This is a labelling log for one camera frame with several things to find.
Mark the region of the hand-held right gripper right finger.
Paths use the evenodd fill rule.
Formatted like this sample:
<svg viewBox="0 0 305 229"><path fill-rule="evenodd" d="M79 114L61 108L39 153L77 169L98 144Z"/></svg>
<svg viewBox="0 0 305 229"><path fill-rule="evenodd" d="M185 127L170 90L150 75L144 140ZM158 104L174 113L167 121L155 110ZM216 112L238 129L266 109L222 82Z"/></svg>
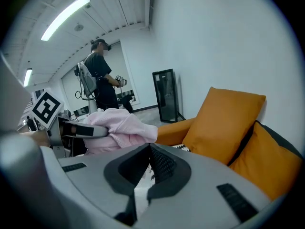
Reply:
<svg viewBox="0 0 305 229"><path fill-rule="evenodd" d="M258 229L270 199L254 184L214 159L151 144L155 172L142 229Z"/></svg>

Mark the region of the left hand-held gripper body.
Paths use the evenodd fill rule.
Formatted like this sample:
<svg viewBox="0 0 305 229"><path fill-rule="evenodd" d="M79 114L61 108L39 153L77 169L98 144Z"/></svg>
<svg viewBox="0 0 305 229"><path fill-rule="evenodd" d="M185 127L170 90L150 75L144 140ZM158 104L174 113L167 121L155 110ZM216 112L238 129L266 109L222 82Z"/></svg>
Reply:
<svg viewBox="0 0 305 229"><path fill-rule="evenodd" d="M50 146L56 157L69 157L71 151L64 147L61 135L63 123L70 121L69 111L63 102L49 91L44 91L32 107L30 114L46 129Z"/></svg>

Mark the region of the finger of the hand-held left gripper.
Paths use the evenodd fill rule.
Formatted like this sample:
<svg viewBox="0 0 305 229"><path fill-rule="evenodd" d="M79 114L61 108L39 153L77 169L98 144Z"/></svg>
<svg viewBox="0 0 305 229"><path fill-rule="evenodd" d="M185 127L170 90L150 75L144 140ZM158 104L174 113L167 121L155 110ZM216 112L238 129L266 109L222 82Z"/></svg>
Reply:
<svg viewBox="0 0 305 229"><path fill-rule="evenodd" d="M106 137L108 135L106 127L67 120L59 121L59 129L61 137Z"/></svg>

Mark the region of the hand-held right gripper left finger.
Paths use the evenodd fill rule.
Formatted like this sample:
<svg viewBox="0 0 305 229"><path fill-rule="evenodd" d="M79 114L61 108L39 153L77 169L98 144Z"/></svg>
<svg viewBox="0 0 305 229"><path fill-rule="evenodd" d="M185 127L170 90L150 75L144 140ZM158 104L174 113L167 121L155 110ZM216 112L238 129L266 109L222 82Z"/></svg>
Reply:
<svg viewBox="0 0 305 229"><path fill-rule="evenodd" d="M60 207L60 226L152 226L149 211L139 218L134 189L149 159L150 145L95 156L57 159L41 148L43 164Z"/></svg>

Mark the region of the pink cloth garment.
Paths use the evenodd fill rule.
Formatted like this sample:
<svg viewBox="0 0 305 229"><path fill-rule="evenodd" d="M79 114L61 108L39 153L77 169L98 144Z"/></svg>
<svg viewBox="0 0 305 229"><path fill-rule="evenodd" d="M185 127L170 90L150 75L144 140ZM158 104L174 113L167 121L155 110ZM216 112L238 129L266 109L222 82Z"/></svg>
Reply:
<svg viewBox="0 0 305 229"><path fill-rule="evenodd" d="M154 143L158 137L156 126L144 124L137 116L125 109L109 108L103 112L94 112L83 122L108 129L106 137L84 140L87 148L86 156Z"/></svg>

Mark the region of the orange sofa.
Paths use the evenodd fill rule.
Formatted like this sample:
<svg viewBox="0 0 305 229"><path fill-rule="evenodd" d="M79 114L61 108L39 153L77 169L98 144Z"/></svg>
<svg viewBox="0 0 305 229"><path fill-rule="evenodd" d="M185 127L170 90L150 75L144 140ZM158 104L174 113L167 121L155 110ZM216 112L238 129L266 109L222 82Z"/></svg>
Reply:
<svg viewBox="0 0 305 229"><path fill-rule="evenodd" d="M195 118L167 124L158 128L156 143L165 146L181 144L187 135Z"/></svg>

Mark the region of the long ceiling light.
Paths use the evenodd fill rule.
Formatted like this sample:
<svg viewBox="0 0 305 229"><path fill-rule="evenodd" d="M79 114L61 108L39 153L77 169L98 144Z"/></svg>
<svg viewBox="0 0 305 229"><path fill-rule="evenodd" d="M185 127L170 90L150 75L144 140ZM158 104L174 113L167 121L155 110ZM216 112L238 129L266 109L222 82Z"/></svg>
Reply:
<svg viewBox="0 0 305 229"><path fill-rule="evenodd" d="M48 41L57 29L76 11L88 4L90 0L75 0L68 7L66 7L48 26L47 30L41 37L42 41Z"/></svg>
<svg viewBox="0 0 305 229"><path fill-rule="evenodd" d="M26 74L25 74L25 77L24 77L24 82L23 82L24 87L27 87L29 85L31 75L32 75L32 68L28 68L26 70Z"/></svg>

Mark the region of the black framed standing mirror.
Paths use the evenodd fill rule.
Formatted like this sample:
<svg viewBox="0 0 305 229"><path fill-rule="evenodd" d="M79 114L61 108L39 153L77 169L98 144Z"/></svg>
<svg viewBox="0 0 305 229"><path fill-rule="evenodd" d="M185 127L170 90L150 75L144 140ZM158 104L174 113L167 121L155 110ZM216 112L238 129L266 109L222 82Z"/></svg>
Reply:
<svg viewBox="0 0 305 229"><path fill-rule="evenodd" d="M160 121L167 124L186 120L179 112L178 94L173 69L153 72Z"/></svg>

